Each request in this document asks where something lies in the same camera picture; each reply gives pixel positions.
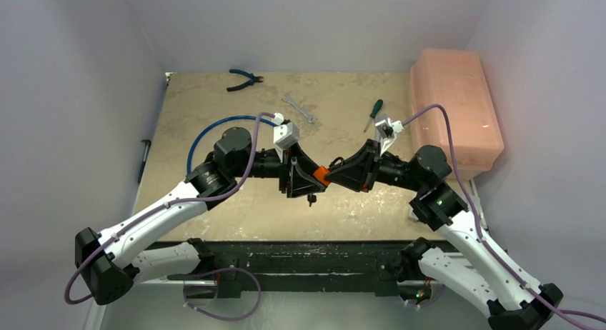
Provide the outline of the blue cable lock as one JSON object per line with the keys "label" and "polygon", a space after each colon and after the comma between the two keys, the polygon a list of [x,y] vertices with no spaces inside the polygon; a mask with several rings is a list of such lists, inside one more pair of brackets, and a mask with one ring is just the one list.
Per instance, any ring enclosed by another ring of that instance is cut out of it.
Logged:
{"label": "blue cable lock", "polygon": [[243,120],[250,120],[250,121],[254,121],[256,118],[254,116],[248,116],[248,115],[238,115],[238,116],[229,116],[223,119],[220,119],[218,121],[215,121],[214,123],[208,125],[206,128],[204,128],[195,138],[195,140],[193,140],[192,145],[189,148],[188,154],[187,154],[187,161],[186,161],[186,173],[190,174],[192,172],[193,169],[193,158],[194,158],[194,153],[196,151],[196,148],[199,144],[199,142],[202,140],[202,138],[208,134],[212,129],[214,129],[215,127],[231,122],[231,121],[243,121]]}

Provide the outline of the orange black padlock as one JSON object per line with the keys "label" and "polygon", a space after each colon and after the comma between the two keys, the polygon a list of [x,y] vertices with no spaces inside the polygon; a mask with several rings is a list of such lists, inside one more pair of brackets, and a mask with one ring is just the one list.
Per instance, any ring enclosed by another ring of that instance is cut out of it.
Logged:
{"label": "orange black padlock", "polygon": [[344,158],[342,156],[338,156],[333,161],[330,162],[328,167],[319,166],[312,176],[320,182],[324,186],[329,186],[330,182],[326,179],[326,175],[330,172],[330,169],[335,168],[336,166],[341,165],[344,162]]}

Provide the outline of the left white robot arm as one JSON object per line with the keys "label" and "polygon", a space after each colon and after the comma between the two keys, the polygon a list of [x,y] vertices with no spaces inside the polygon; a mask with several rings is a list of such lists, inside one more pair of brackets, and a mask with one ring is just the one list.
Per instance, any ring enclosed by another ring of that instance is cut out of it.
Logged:
{"label": "left white robot arm", "polygon": [[272,178],[289,198],[313,203],[328,186],[327,168],[313,162],[298,143],[292,123],[274,127],[272,149],[257,151],[257,133],[227,129],[203,163],[168,194],[127,220],[101,231],[82,229],[75,237],[76,276],[99,305],[123,297],[133,286],[173,274],[205,279],[213,269],[200,239],[151,249],[163,235],[233,196],[248,178]]}

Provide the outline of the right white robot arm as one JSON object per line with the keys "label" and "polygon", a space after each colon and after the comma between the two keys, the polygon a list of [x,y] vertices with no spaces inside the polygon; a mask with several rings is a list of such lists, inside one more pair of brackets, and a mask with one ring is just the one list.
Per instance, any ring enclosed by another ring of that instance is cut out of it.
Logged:
{"label": "right white robot arm", "polygon": [[470,302],[491,329],[540,329],[563,298],[555,284],[541,284],[524,271],[476,224],[472,208],[446,182],[452,169],[443,150],[425,145],[406,162],[369,140],[348,159],[337,158],[325,180],[353,191],[380,182],[414,191],[414,215],[437,232],[470,263],[447,257],[431,241],[418,238],[405,247],[399,276],[433,278]]}

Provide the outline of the black padlock keys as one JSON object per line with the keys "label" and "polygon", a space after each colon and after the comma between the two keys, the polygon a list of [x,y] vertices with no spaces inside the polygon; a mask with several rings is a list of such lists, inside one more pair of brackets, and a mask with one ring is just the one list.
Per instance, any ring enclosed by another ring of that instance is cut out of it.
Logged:
{"label": "black padlock keys", "polygon": [[312,207],[312,205],[317,202],[317,196],[315,194],[308,194],[307,202],[309,207]]}

